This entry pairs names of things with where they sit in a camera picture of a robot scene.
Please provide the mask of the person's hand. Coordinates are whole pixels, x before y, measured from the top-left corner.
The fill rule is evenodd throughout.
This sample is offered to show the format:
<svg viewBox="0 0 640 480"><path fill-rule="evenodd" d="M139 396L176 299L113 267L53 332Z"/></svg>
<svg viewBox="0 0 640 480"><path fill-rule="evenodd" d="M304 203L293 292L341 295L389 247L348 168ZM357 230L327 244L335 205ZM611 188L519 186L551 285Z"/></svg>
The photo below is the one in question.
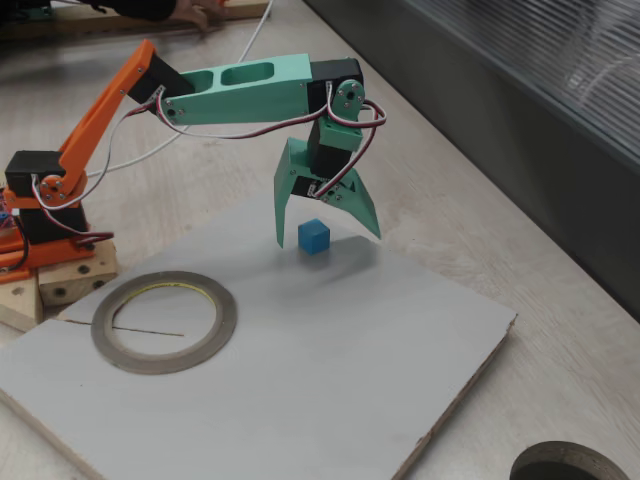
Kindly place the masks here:
<svg viewBox="0 0 640 480"><path fill-rule="evenodd" d="M225 14L224 1L177 0L169 19L192 24L199 32L206 33L210 27L210 20L212 18L220 19Z"/></svg>

